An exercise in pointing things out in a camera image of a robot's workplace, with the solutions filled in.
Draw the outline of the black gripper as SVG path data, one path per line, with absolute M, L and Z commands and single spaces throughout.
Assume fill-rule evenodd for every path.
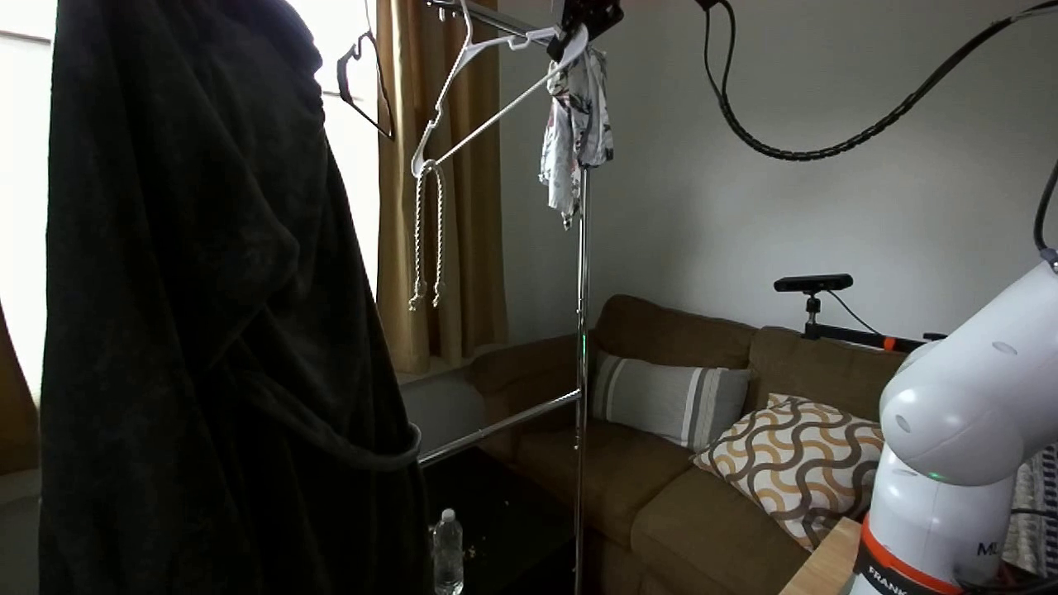
M 563 30 L 601 35 L 626 17 L 622 0 L 563 0 Z

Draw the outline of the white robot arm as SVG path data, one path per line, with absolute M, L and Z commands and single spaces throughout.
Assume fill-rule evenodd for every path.
M 595 270 L 780 320 L 780 273 L 845 270 L 926 344 L 884 437 L 930 506 L 992 521 L 1054 441 L 1054 0 L 633 0 Z

